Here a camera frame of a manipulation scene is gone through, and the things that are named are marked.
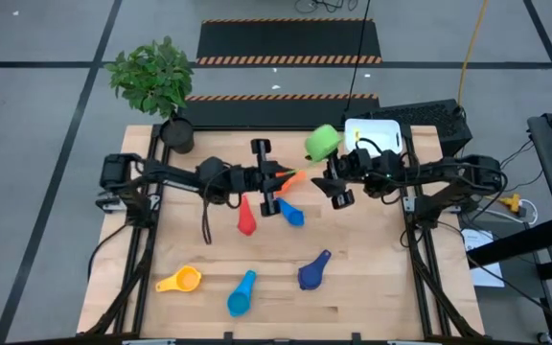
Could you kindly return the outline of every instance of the white paper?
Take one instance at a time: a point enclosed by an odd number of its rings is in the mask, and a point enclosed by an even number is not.
[[[464,236],[466,251],[494,241],[494,236],[489,231],[464,229],[461,233]],[[488,264],[484,267],[496,276],[502,277],[502,270],[499,267],[499,263]],[[504,288],[504,282],[480,268],[475,268],[471,271],[471,278],[476,287]]]

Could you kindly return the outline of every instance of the table leg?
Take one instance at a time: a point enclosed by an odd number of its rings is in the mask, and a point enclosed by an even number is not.
[[[468,252],[468,256],[479,265],[489,265],[544,249],[550,245],[552,245],[552,220],[475,248]],[[470,268],[475,267],[476,264],[470,262]]]

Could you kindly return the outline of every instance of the wooden table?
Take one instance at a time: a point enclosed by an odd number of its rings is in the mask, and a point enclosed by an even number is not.
[[[441,157],[435,127],[412,128],[417,155],[422,163]],[[304,140],[307,132],[218,131],[195,134],[195,148],[186,155],[172,153],[170,165],[194,170],[214,155],[243,166],[256,165],[250,150],[253,138],[268,138],[270,159],[298,168],[307,167]],[[150,126],[129,126],[122,152],[146,155]],[[309,178],[325,169],[307,169]],[[444,183],[425,185],[427,194]],[[157,242],[147,295],[142,337],[350,339],[361,333],[371,339],[422,339],[422,329],[407,249],[400,246],[404,229],[400,203],[386,206],[367,197],[361,186],[352,187],[356,204],[333,210],[331,202],[310,181],[295,185],[286,199],[306,215],[303,228],[287,225],[280,216],[261,218],[262,196],[249,194],[258,229],[251,237],[237,229],[238,211],[226,206],[209,208],[213,244],[201,236],[201,199],[172,188],[165,189]],[[392,199],[394,193],[387,197]],[[123,214],[106,215],[102,239],[124,221]],[[452,215],[441,221],[457,226]],[[112,302],[121,287],[130,229],[106,244],[97,255],[90,279],[79,331],[90,328]],[[444,291],[470,324],[483,332],[472,276],[458,234],[441,226],[433,230],[435,251]],[[317,290],[303,291],[297,269],[314,260],[323,249],[332,252]],[[172,275],[181,265],[195,266],[203,273],[199,288],[190,293],[157,293],[157,281]],[[258,277],[252,308],[243,317],[232,318],[226,308],[231,291],[248,269]],[[435,300],[427,293],[432,328],[439,334]],[[136,297],[129,298],[133,311]],[[130,330],[131,317],[126,318]]]

